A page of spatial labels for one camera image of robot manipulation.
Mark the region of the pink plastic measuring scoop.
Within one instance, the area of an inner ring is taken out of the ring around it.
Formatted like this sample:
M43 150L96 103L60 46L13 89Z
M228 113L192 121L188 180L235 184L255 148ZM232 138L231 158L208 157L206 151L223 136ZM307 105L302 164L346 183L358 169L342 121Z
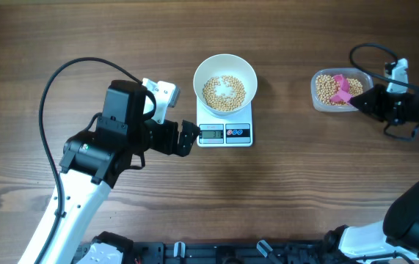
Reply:
M333 76L333 79L339 85L338 91L329 99L333 103L349 103L352 98L352 94L349 93L350 84L343 75Z

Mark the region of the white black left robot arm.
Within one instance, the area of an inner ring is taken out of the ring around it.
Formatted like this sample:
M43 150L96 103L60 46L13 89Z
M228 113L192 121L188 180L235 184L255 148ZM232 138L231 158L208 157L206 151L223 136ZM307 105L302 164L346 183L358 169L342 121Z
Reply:
M59 162L59 184L21 263L70 263L96 211L125 170L145 166L145 151L187 156L200 129L193 123L166 120L180 90L165 81L114 80L102 112L89 128L70 137Z

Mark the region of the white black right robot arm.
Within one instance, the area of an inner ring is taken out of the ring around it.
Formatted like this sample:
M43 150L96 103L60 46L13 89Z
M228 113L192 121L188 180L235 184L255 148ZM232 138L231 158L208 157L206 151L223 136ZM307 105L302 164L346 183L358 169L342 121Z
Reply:
M350 103L388 126L414 122L419 127L419 87L414 94L395 93L377 84ZM323 263L380 263L397 257L419 260L419 181L389 207L383 221L329 231L318 255Z

